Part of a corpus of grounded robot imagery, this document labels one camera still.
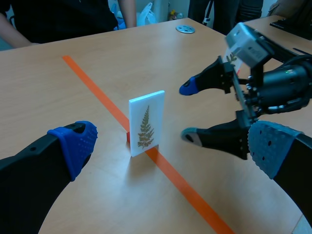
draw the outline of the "card image on robot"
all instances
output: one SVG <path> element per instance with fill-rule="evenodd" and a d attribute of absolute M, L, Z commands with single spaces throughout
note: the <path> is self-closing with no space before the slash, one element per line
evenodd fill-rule
<path fill-rule="evenodd" d="M 164 101 L 163 90 L 129 100 L 131 156 L 160 143 Z"/>
<path fill-rule="evenodd" d="M 240 66 L 242 65 L 243 61 L 240 60 L 237 56 L 235 56 L 229 47 L 225 51 L 225 55 L 223 56 L 223 62 L 229 62 L 234 66 L 236 72 L 239 71 Z"/>

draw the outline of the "person's arm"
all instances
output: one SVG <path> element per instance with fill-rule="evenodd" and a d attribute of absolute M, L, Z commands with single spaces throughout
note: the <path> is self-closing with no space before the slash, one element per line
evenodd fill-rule
<path fill-rule="evenodd" d="M 303 2 L 304 0 L 278 0 L 271 5 L 268 16 L 276 15 L 290 18 L 300 9 Z"/>
<path fill-rule="evenodd" d="M 122 16 L 125 20 L 126 27 L 132 28 L 137 26 L 137 9 L 136 0 L 118 0 Z"/>
<path fill-rule="evenodd" d="M 16 30 L 0 13 L 0 37 L 14 48 L 25 47 L 31 45 L 31 42 Z"/>

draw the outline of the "red base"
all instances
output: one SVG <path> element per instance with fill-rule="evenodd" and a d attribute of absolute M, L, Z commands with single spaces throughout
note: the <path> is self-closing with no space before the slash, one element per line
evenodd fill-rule
<path fill-rule="evenodd" d="M 130 132 L 127 132 L 127 142 L 130 144 Z"/>

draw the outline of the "table surface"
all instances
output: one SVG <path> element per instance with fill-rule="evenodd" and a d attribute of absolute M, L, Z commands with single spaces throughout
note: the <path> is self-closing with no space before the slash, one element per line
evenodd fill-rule
<path fill-rule="evenodd" d="M 257 19 L 248 25 L 287 48 L 312 53 L 310 41 Z M 175 30 L 180 24 L 194 34 Z M 93 122 L 99 137 L 89 163 L 50 210 L 42 234 L 215 233 L 145 154 L 130 157 L 126 132 L 62 59 L 70 55 L 128 116 L 128 100 L 166 91 L 159 151 L 238 234 L 291 233 L 301 212 L 253 162 L 180 139 L 187 127 L 231 121 L 234 94 L 209 90 L 179 95 L 179 87 L 224 55 L 224 36 L 190 19 L 36 45 L 0 53 L 1 157 L 15 155 L 47 130 Z M 279 62 L 265 66 L 271 70 Z M 243 65 L 240 76 L 246 77 Z M 311 106 L 264 116 L 312 135 Z"/>

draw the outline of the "orange tape line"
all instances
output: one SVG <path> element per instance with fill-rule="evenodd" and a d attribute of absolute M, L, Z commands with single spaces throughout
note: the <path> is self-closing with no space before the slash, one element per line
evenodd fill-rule
<path fill-rule="evenodd" d="M 101 91 L 101 89 L 88 77 L 70 56 L 63 56 L 64 61 L 99 99 L 107 110 L 115 117 L 121 126 L 128 132 L 129 120 L 118 107 Z M 188 182 L 177 172 L 167 159 L 156 149 L 151 148 L 146 154 L 176 186 L 188 202 L 206 220 L 217 234 L 234 234 L 230 227 L 208 205 L 208 203 L 193 189 Z"/>
<path fill-rule="evenodd" d="M 87 74 L 75 63 L 68 55 L 63 56 L 63 60 L 76 73 L 82 82 L 90 89 L 90 91 L 98 98 L 98 100 L 106 107 L 106 109 L 114 116 L 121 126 L 128 132 L 130 131 L 129 120 L 121 112 L 120 109 L 106 96 L 105 93 L 88 77 Z"/>

